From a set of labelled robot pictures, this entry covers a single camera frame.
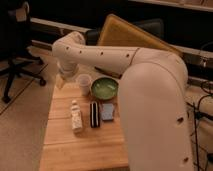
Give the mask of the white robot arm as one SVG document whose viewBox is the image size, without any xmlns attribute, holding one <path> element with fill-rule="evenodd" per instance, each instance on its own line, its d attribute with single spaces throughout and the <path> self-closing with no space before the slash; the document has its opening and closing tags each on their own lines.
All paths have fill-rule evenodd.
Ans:
<svg viewBox="0 0 213 171">
<path fill-rule="evenodd" d="M 55 41 L 52 51 L 66 76 L 78 63 L 122 75 L 118 105 L 131 171 L 194 171 L 188 72 L 179 56 L 144 47 L 88 46 L 78 32 Z"/>
</svg>

